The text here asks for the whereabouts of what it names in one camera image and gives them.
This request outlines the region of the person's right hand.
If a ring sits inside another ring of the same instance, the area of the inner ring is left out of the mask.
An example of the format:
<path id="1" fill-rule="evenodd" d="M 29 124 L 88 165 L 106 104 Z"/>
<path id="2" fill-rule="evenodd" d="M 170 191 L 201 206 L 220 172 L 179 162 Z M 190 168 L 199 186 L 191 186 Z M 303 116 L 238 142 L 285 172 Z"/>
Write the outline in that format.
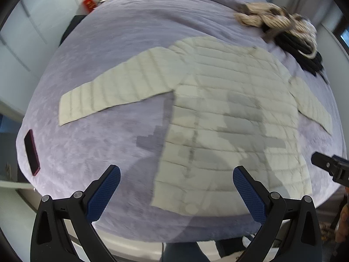
<path id="1" fill-rule="evenodd" d="M 335 233 L 335 241 L 337 243 L 344 242 L 346 240 L 346 237 L 348 236 L 348 232 L 349 232 L 348 216 L 349 216 L 348 203 L 346 203 L 346 205 L 341 210 L 338 229 Z"/>

